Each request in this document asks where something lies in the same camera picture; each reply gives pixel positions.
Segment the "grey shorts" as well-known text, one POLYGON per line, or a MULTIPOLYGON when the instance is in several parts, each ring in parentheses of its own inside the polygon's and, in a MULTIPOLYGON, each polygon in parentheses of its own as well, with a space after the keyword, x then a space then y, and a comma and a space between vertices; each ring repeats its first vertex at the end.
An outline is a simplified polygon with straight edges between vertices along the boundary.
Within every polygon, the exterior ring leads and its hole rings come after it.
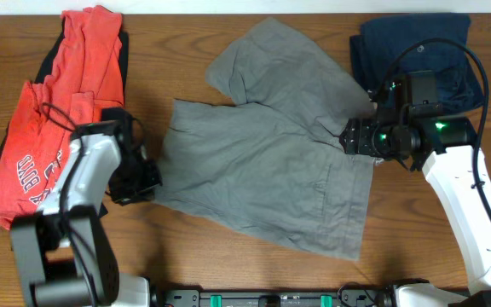
POLYGON ((374 162, 338 139, 349 119, 373 113, 366 91, 275 19, 232 42, 205 79, 233 103, 174 102, 157 202, 281 246, 358 259, 374 162))

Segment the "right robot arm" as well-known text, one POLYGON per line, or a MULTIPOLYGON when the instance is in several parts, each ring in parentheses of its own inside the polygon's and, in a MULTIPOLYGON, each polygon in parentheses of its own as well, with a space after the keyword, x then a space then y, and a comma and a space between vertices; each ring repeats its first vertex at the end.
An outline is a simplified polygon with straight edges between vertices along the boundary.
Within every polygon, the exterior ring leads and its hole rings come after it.
POLYGON ((420 171, 447 215, 464 259, 468 293, 424 280, 396 282, 377 292, 375 306, 491 306, 491 181, 479 132, 464 116, 446 116, 432 72, 397 75, 371 95, 375 115, 351 119, 339 141, 346 154, 366 155, 420 171))

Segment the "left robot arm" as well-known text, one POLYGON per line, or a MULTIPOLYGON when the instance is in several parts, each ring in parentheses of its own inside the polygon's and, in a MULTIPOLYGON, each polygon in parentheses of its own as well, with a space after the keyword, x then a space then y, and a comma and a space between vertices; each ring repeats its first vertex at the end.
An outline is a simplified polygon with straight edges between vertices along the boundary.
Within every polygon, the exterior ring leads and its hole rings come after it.
POLYGON ((120 272, 101 223, 102 200, 152 200, 162 178, 139 120, 106 108, 101 122, 70 123, 70 157, 55 188, 32 214, 16 217, 10 238, 28 306, 154 306, 146 277, 120 272))

